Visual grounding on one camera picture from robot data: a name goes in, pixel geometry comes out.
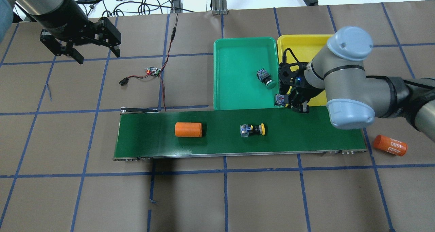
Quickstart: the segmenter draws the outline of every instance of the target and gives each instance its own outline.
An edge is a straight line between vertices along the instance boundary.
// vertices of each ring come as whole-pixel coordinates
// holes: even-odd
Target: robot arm
[[[121,44],[121,33],[116,27],[106,17],[96,23],[89,21],[74,0],[7,0],[10,7],[13,7],[15,1],[45,28],[41,32],[40,41],[54,55],[64,54],[82,64],[84,58],[73,46],[93,43],[109,47],[116,57],[121,56],[118,47]],[[5,17],[12,17],[12,8],[8,7],[2,12],[5,12]],[[11,18],[1,22],[0,26],[6,32]]]
[[[405,117],[435,142],[435,80],[367,77],[363,60],[372,48],[373,41],[363,29],[343,27],[311,62],[298,63],[298,71],[280,65],[280,94],[292,86],[289,107],[307,113],[306,103],[325,90],[331,124],[336,128],[364,128],[375,117]]]

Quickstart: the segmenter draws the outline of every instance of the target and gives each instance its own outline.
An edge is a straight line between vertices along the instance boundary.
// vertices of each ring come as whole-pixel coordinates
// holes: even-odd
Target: green conveyor belt
[[[203,137],[176,137],[176,122],[201,122]],[[266,135],[240,137],[240,125],[266,125]],[[286,108],[121,114],[114,160],[365,150],[361,130],[339,130],[324,106],[309,114]]]

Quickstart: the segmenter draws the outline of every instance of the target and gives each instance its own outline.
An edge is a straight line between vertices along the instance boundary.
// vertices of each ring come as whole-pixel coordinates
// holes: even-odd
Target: orange cylindrical object
[[[373,147],[398,156],[403,156],[407,151],[406,143],[384,135],[376,136]]]
[[[177,122],[175,124],[175,136],[202,137],[202,123]]]

